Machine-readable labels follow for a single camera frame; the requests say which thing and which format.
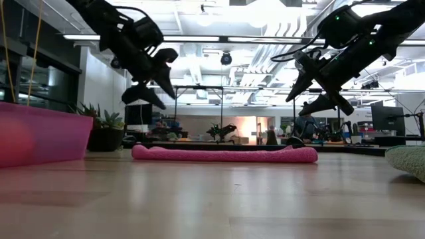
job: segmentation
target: potted plant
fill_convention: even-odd
[[[353,134],[351,135],[351,143],[361,143],[361,135],[359,133],[359,127],[356,123],[353,124]]]
[[[120,113],[109,114],[104,110],[104,118],[100,114],[100,107],[95,110],[90,104],[88,107],[81,104],[84,110],[76,108],[76,113],[93,117],[93,128],[90,132],[87,149],[94,152],[112,152],[117,150],[124,137],[124,122]]]

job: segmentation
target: wooden floor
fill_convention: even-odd
[[[131,162],[0,170],[4,239],[425,238],[425,185],[384,158],[316,165]]]

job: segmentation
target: person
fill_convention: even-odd
[[[304,143],[311,143],[311,140],[313,139],[313,135],[315,133],[315,127],[314,125],[309,124],[304,130],[305,123],[307,122],[312,122],[314,125],[317,126],[316,119],[311,116],[311,114],[307,114],[305,116],[298,116],[295,120],[294,135],[302,139]]]
[[[270,126],[267,131],[267,143],[266,145],[277,145],[278,140],[276,139],[276,133],[274,132],[274,126]]]

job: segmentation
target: security camera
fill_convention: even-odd
[[[121,64],[116,56],[111,61],[111,67],[114,69],[121,69]]]
[[[223,53],[223,56],[221,57],[221,64],[223,66],[228,66],[232,64],[232,56],[230,55],[230,52]]]

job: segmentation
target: ceiling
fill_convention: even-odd
[[[38,14],[39,0],[15,0],[29,11]],[[43,0],[43,20],[63,34],[95,34],[81,16],[65,0]],[[112,5],[130,6],[143,9],[158,24],[164,35],[230,35],[268,37],[312,37],[321,18],[332,10],[350,4],[351,0],[305,0],[302,7],[286,7],[280,0],[106,0]],[[236,5],[236,2],[248,4]],[[356,6],[360,16],[385,11],[392,5]],[[143,17],[135,11],[123,11],[135,20]],[[412,36],[424,39],[424,27]],[[110,51],[98,52],[97,43],[90,42],[92,52],[105,62],[113,58]],[[222,43],[164,43],[161,47],[171,47],[180,57],[171,64],[171,79],[174,84],[205,86],[260,86],[289,88],[296,80],[298,71],[294,62],[276,64],[270,57],[293,49],[290,45],[261,44],[222,44]],[[230,52],[232,64],[222,66],[223,52]],[[362,83],[373,78],[379,79],[386,89],[418,89],[411,82],[421,75],[420,67],[425,61],[425,47],[400,47],[392,62],[383,58],[372,63],[361,76],[352,79],[344,88],[360,89]],[[157,89],[165,103],[172,100]],[[290,105],[285,103],[286,94],[273,90],[247,91],[227,90],[225,104]],[[296,104],[312,101],[314,94],[300,96]],[[350,93],[345,96],[360,100],[364,104],[377,100],[389,100],[387,94]],[[220,100],[214,92],[187,90],[180,98],[181,103],[208,103]]]

